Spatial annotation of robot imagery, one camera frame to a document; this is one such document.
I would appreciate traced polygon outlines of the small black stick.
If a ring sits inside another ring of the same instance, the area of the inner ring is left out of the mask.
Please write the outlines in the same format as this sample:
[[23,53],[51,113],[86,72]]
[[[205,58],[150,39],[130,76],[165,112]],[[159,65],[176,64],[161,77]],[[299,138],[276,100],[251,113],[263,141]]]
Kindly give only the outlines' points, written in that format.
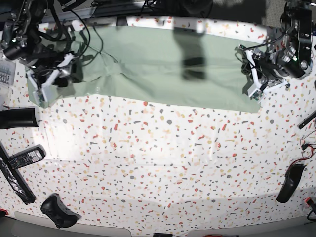
[[301,130],[302,128],[304,128],[309,122],[311,122],[316,116],[314,114],[308,116],[307,118],[305,118],[299,125],[298,128]]

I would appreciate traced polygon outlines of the black TV remote control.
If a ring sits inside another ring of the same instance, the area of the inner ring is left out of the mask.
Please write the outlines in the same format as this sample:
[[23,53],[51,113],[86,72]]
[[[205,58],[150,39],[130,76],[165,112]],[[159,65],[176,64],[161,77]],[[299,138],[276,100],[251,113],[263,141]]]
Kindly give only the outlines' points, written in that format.
[[19,152],[8,159],[10,166],[17,170],[19,168],[42,161],[46,156],[46,151],[42,145],[37,145]]

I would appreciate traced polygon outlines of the clear plastic parts bag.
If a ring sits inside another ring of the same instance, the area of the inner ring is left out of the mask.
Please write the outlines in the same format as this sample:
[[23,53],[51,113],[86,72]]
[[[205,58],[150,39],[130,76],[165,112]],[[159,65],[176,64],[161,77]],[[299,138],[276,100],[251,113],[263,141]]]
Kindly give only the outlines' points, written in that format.
[[16,64],[0,60],[0,109],[10,101],[14,84]]

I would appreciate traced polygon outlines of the black game controller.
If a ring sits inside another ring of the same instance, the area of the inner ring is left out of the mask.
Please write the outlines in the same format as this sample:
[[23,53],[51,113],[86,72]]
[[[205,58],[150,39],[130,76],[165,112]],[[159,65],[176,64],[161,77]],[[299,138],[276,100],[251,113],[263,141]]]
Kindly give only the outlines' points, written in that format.
[[50,195],[41,205],[40,210],[50,220],[52,220],[57,228],[72,227],[78,221],[75,214],[66,213],[59,205],[60,201],[56,195]]

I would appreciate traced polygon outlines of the long black bar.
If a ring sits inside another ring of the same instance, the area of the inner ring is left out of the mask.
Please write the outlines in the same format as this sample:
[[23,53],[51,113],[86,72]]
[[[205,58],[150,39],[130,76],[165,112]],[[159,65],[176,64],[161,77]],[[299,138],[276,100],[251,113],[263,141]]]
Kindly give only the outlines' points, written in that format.
[[0,170],[14,193],[20,197],[25,205],[35,202],[36,197],[26,184],[23,177],[9,164],[9,156],[2,144],[0,144]]

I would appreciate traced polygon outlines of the green T-shirt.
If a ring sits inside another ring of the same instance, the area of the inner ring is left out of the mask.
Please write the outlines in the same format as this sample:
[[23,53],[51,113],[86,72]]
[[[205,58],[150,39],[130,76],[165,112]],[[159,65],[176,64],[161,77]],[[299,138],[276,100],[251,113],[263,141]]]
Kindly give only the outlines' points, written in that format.
[[82,81],[48,87],[46,108],[61,98],[105,95],[169,105],[256,113],[260,105],[243,93],[247,77],[235,48],[250,42],[191,32],[132,26],[74,32],[72,50],[84,47]]

